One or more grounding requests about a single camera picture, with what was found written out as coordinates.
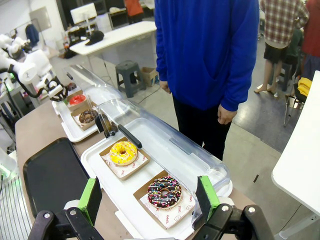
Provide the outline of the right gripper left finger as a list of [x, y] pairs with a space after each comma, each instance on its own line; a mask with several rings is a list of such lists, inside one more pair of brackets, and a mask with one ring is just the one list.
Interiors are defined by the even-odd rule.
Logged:
[[80, 200], [69, 201], [65, 208], [55, 214], [40, 211], [28, 235], [29, 240], [102, 240], [95, 228], [102, 190], [98, 178], [89, 178]]

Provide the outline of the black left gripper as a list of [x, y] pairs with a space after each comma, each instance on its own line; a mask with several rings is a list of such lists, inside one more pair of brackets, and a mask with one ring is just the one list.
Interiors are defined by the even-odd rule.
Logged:
[[68, 96], [68, 89], [57, 78], [48, 81], [46, 90], [50, 99], [54, 102], [64, 102]]

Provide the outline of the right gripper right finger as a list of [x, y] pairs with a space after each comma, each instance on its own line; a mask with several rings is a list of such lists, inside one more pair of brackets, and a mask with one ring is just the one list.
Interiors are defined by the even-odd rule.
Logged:
[[238, 209], [220, 203], [208, 176], [197, 177], [195, 195], [201, 214], [192, 224], [194, 240], [220, 240], [233, 235], [237, 240], [273, 240], [270, 226], [262, 209], [255, 204]]

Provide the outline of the person's left hand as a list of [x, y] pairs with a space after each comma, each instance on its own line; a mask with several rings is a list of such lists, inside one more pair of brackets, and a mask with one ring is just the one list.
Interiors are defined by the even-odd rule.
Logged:
[[218, 107], [217, 116], [218, 122], [221, 125], [228, 125], [232, 122], [233, 118], [237, 115], [237, 111], [229, 111], [225, 109], [221, 104]]

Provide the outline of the person's right hand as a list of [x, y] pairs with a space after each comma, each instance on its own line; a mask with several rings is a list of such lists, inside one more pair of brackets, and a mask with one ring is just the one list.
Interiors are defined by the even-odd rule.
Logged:
[[166, 93], [171, 94], [171, 90], [169, 88], [169, 84], [167, 81], [159, 81], [159, 86], [162, 90], [164, 90]]

